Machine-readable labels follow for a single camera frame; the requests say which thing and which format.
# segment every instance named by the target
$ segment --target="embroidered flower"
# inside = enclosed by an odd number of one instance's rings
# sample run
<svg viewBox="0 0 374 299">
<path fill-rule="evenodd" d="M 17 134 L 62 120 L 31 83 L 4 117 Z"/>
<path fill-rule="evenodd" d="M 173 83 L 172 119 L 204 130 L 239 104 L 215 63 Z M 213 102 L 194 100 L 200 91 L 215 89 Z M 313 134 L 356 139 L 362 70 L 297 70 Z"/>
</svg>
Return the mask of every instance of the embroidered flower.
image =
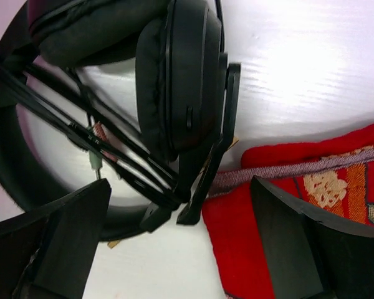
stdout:
<svg viewBox="0 0 374 299">
<path fill-rule="evenodd" d="M 335 171 L 308 174 L 304 176 L 306 191 L 312 195 L 321 208 L 333 207 L 347 194 L 347 182 L 339 179 Z"/>
</svg>

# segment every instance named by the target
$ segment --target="table top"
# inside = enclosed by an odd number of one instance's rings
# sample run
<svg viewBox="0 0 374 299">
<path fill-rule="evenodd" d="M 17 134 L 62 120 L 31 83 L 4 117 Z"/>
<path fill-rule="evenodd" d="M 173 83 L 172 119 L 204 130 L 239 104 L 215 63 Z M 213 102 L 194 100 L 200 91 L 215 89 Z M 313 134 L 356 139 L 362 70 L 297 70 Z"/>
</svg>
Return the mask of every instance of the table top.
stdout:
<svg viewBox="0 0 374 299">
<path fill-rule="evenodd" d="M 0 0 L 0 36 L 22 3 Z M 242 63 L 242 79 L 240 142 L 225 155 L 222 169 L 238 168 L 252 146 L 322 140 L 374 123 L 374 0 L 223 0 L 223 9 L 229 61 Z M 134 60 L 84 71 L 108 101 L 137 118 Z M 39 82 L 29 85 L 66 105 Z M 29 142 L 59 179 L 72 188 L 94 179 L 85 154 L 30 113 L 19 114 Z M 145 201 L 108 168 L 103 176 L 112 184 L 113 204 Z M 0 220 L 18 213 L 0 187 Z M 154 234 L 112 250 L 100 244 L 84 298 L 223 296 L 203 222 L 178 227 L 173 218 Z"/>
</svg>

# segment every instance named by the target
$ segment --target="black headphones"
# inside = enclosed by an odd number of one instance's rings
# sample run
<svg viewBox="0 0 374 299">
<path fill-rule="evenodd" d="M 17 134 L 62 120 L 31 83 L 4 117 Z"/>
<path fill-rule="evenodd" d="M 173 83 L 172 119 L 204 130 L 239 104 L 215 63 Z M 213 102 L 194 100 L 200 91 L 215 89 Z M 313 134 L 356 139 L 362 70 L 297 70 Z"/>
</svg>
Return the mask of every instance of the black headphones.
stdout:
<svg viewBox="0 0 374 299">
<path fill-rule="evenodd" d="M 195 225 L 233 140 L 241 72 L 239 64 L 228 64 L 224 53 L 220 0 L 216 10 L 212 12 L 205 0 L 28 0 L 0 40 L 0 183 L 14 201 L 29 211 L 70 192 L 31 153 L 17 119 L 20 104 L 78 147 L 103 158 L 152 202 L 110 206 L 102 241 L 153 232 L 184 203 L 178 224 Z M 60 67 L 79 90 L 36 66 L 33 61 L 38 55 Z M 95 105 L 116 114 L 79 80 L 75 69 L 134 56 L 141 133 L 127 135 L 98 112 Z M 27 87 L 27 74 L 101 122 L 143 158 L 162 182 Z M 131 127 L 121 115 L 116 116 Z M 105 153 L 115 155 L 146 180 Z M 168 166 L 177 159 L 178 173 Z"/>
</svg>

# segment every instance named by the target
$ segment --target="ear cup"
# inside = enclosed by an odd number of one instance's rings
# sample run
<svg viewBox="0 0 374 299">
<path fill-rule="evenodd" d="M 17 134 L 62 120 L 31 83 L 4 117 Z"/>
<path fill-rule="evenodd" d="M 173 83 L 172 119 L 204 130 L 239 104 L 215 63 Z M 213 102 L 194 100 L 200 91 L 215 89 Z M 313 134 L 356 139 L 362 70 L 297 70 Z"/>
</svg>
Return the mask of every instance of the ear cup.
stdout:
<svg viewBox="0 0 374 299">
<path fill-rule="evenodd" d="M 48 63 L 59 67 L 82 66 L 82 61 L 89 61 L 90 56 L 140 32 L 152 19 L 164 15 L 169 1 L 82 1 L 65 12 L 50 12 L 50 18 L 46 15 L 48 20 L 32 32 L 32 40 Z M 125 56 L 122 51 L 119 55 L 108 61 L 105 51 L 100 53 L 105 63 Z M 94 61 L 100 64 L 97 57 Z"/>
<path fill-rule="evenodd" d="M 137 114 L 145 146 L 158 158 L 174 161 L 165 129 L 166 20 L 155 19 L 141 32 L 136 50 Z"/>
</svg>

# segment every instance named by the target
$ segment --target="red cloth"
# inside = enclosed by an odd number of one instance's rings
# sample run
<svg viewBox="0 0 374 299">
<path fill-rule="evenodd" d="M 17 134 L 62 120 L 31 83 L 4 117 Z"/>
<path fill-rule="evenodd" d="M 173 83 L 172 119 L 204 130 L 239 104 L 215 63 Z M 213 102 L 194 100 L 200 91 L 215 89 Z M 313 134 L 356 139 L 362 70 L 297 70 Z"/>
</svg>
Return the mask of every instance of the red cloth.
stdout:
<svg viewBox="0 0 374 299">
<path fill-rule="evenodd" d="M 318 161 L 332 155 L 349 156 L 366 146 L 374 148 L 374 125 L 319 143 L 251 148 L 243 154 L 241 164 L 243 168 L 253 168 Z M 374 225 L 374 161 L 271 181 L 334 214 Z M 274 298 L 249 182 L 229 194 L 208 199 L 203 218 L 227 298 Z"/>
</svg>

